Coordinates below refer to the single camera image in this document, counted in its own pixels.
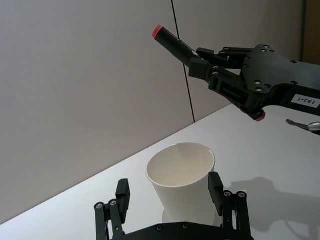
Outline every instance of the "gray wall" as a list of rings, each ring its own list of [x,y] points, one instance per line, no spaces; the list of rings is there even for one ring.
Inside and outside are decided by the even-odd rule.
[[[302,0],[174,4],[194,48],[299,54]],[[157,24],[175,33],[169,0],[0,2],[0,223],[193,123]],[[196,120],[228,104],[188,80]]]

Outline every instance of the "screw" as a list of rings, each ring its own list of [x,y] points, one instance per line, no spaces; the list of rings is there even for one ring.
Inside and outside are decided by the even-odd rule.
[[[161,224],[159,224],[155,227],[155,230],[158,232],[161,232],[163,229],[164,229],[164,226],[162,226]]]
[[[239,192],[238,196],[239,196],[240,198],[245,198],[245,197],[246,197],[246,195],[245,195],[243,192]]]
[[[103,207],[103,205],[102,205],[101,203],[98,203],[98,204],[95,206],[96,209],[100,209],[100,208],[102,208],[102,207]]]
[[[117,204],[117,201],[115,201],[115,200],[113,200],[113,201],[110,202],[110,205],[111,205],[111,206],[114,206],[114,205],[116,205],[116,204]]]
[[[182,227],[183,227],[184,229],[188,229],[188,228],[189,228],[189,224],[188,224],[188,223],[184,223],[184,224],[182,224]]]

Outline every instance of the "paper cup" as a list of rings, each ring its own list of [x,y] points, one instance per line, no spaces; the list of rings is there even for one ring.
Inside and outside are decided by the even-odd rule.
[[[217,215],[208,190],[214,153],[198,143],[179,143],[158,152],[146,168],[170,222],[214,225]]]

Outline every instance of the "table surface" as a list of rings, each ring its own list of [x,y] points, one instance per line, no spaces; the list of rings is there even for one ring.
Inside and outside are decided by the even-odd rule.
[[[94,204],[114,198],[122,178],[131,190],[124,231],[161,223],[164,208],[146,165],[160,150],[182,142],[211,148],[225,188],[248,193],[255,239],[320,239],[320,136],[285,122],[319,117],[277,106],[265,111],[258,123],[229,105],[0,225],[0,239],[94,240]]]

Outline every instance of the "robotic hand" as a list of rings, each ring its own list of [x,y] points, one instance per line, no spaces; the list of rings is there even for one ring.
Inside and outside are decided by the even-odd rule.
[[[194,51],[160,25],[152,36],[189,68],[190,77],[205,80],[210,90],[258,122],[266,116],[263,108],[270,105],[320,116],[319,65],[289,60],[266,44],[224,47],[218,54],[205,48]],[[318,126],[312,130],[319,131]]]

